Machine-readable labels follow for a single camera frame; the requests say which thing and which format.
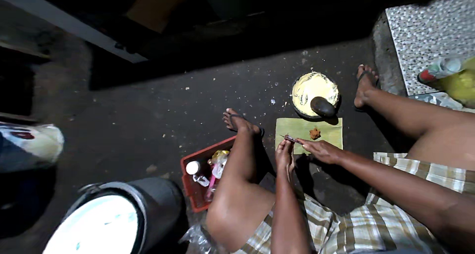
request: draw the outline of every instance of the checkered sarong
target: checkered sarong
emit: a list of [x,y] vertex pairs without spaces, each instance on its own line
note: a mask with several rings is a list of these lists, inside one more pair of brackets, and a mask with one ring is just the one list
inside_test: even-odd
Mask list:
[[[374,153],[374,160],[416,175],[459,193],[475,194],[475,171],[405,159],[406,154]],[[371,190],[364,206],[339,216],[305,195],[312,249],[317,253],[364,253],[417,249],[445,253],[429,230],[401,208]],[[236,253],[270,253],[273,212]]]

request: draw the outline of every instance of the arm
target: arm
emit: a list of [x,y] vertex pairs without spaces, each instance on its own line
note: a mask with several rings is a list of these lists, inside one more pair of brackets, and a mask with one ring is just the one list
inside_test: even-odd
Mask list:
[[324,141],[300,141],[317,159],[340,165],[376,188],[446,244],[475,250],[475,201],[472,197]]
[[276,150],[276,204],[272,219],[271,252],[273,254],[308,254],[307,227],[300,211],[291,173],[293,143],[284,140]]

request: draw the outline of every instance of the flip-flop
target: flip-flop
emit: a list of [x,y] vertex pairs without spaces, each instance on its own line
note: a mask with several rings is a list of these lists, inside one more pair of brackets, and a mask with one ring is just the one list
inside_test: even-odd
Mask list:
[[[233,122],[233,117],[241,117],[241,118],[247,120],[247,119],[246,119],[243,115],[241,115],[241,114],[230,114],[230,115],[229,115],[229,121],[231,122],[231,125],[233,126],[233,128],[236,127],[236,125],[235,125],[234,122]],[[259,127],[259,131],[261,132],[261,138],[264,137],[264,128],[260,127],[260,126],[257,125],[257,124],[255,124],[255,125]]]
[[[363,78],[364,75],[368,75],[368,79],[370,79],[371,81],[371,85],[373,85],[374,87],[376,87],[377,89],[381,89],[381,85],[380,85],[380,78],[376,78],[376,75],[374,75],[371,71],[369,70],[364,70],[363,73],[361,73],[361,75],[359,76],[358,80],[357,80],[357,86],[356,88],[358,89],[358,86],[359,86],[359,81],[361,81],[361,79]],[[358,112],[366,112],[364,110],[365,106],[361,107],[361,108],[357,108],[356,106],[354,106],[354,109]]]

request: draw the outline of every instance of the pestle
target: pestle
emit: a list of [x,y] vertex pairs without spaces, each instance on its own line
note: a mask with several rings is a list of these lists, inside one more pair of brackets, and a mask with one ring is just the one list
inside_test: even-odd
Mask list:
[[332,117],[335,115],[335,107],[321,96],[316,96],[310,101],[310,108],[321,117]]

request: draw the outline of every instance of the debris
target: debris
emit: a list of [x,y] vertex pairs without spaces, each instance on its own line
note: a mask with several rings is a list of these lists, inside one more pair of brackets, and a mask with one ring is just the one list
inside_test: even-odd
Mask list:
[[153,173],[153,172],[155,172],[156,170],[157,170],[157,166],[155,166],[155,165],[153,165],[153,164],[150,165],[150,166],[148,166],[148,167],[145,169],[145,171],[146,171],[147,173]]

